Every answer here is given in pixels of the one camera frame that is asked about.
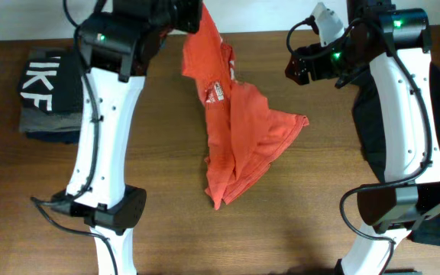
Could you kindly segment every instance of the wooden surface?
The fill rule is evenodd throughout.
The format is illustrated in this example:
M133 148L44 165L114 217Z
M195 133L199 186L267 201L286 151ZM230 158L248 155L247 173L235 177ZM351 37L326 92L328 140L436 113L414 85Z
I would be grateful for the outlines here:
M292 267L332 268L355 235L338 212L342 194L376 178L364 162L351 117L357 90L334 80L297 86L284 77L286 33L229 34L238 79L256 84L270 107L308 115L311 125L260 181L231 205L214 211L206 187L203 109L191 79L181 76L183 37L171 37L154 59L134 114L126 182L148 192L134 231L142 273L267 274ZM440 27L433 28L440 66ZM300 32L293 45L316 42ZM49 198L68 183L75 146L45 144L18 133L15 87L32 46L69 40L0 43L0 274L97 274L94 241L51 227L29 196ZM348 215L359 224L354 200ZM86 230L79 220L59 222ZM391 268L440 274L440 247L404 241Z

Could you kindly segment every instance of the black cloth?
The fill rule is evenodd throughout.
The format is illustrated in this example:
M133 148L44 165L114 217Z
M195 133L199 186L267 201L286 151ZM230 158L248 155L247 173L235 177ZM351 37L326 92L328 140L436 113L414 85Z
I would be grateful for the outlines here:
M430 92L435 118L435 130L440 143L440 69L431 64ZM361 88L353 108L353 118L361 140L362 153L378 180L384 182L387 149L383 128L380 98L369 70L352 84ZM440 246L440 215L424 221L418 230L409 236L414 242Z
M25 108L39 108L47 114L81 112L83 85L76 55L62 50L34 51L25 64L17 91Z

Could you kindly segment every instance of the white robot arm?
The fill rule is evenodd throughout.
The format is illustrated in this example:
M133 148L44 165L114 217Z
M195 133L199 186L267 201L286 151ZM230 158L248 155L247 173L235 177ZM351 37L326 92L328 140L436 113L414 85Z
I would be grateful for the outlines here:
M353 189L341 200L346 224L358 234L336 274L385 272L396 246L422 221L440 213L440 149L429 91L431 41L421 9L397 11L390 0L348 2L347 30L318 3L310 18L289 32L292 54L286 76L300 85L339 77L336 87L370 71L380 97L387 146L385 183ZM290 36L301 24L312 26L320 44L294 51ZM363 218L359 230L347 220L345 200L357 194Z
M113 12L95 12L76 25L74 50L83 68L83 110L79 150L67 188L49 202L31 198L54 226L95 238L100 275L136 275L133 228L146 192L125 185L125 153L131 119L144 88L147 67L172 29L195 33L202 0L114 0ZM84 218L91 233L57 224L43 209Z

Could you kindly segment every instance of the dark garment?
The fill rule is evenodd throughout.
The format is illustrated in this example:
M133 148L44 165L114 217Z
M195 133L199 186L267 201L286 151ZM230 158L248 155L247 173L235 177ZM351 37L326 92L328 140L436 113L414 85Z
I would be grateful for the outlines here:
M25 64L18 94L25 108L47 114L83 110L83 85L74 53L35 50Z
M46 114L38 108L21 108L20 132L70 132L81 130L80 112L61 115Z
M362 153L378 180L383 183L387 149L377 87L369 70L352 84L361 88L360 95L354 104L353 118L361 140ZM430 92L435 130L440 143L440 69L434 64L431 64L430 69ZM421 244L440 246L440 215L433 220L424 221L409 238Z
M64 144L78 144L79 131L71 132L33 132L26 133L27 138L36 139L39 141L64 143Z

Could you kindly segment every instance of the folded clothing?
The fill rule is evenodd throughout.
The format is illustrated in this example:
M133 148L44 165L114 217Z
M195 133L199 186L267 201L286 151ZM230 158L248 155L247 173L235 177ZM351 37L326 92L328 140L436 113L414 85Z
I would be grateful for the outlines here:
M267 172L295 140L307 117L269 110L267 99L235 81L235 53L203 6L197 34L183 48L183 75L195 79L209 135L206 193L215 209L229 204Z
M433 63L431 63L429 82L435 131L440 143L440 69ZM361 89L354 104L353 118L361 139L363 155L378 180L383 183L387 149L377 87L369 71L352 84ZM430 221L424 221L419 229L412 232L409 239L421 244L440 246L440 215Z
M29 54L18 84L19 131L39 141L77 144L83 88L76 57L61 49L38 48Z
M83 86L76 55L55 49L34 50L17 91L25 108L39 108L47 114L81 112Z
M21 108L20 132L73 132L81 130L80 112L65 115L46 114L37 108Z

